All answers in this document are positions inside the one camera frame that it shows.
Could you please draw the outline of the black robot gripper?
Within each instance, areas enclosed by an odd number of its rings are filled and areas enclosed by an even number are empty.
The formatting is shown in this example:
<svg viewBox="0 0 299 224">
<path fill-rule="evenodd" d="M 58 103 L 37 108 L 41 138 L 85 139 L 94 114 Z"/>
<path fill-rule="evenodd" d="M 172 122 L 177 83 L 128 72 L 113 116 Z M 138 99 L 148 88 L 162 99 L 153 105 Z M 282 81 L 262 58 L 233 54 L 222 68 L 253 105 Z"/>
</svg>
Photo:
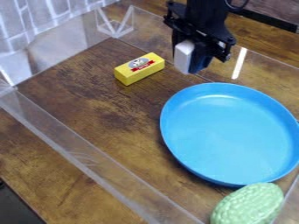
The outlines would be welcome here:
<svg viewBox="0 0 299 224">
<path fill-rule="evenodd" d="M 193 44 L 189 73 L 196 74 L 208 67 L 212 57 L 225 62 L 236 39 L 230 34 L 225 19 L 229 13 L 226 0 L 186 0 L 165 2 L 164 24 L 172 29 L 172 44 L 185 39 Z"/>
</svg>

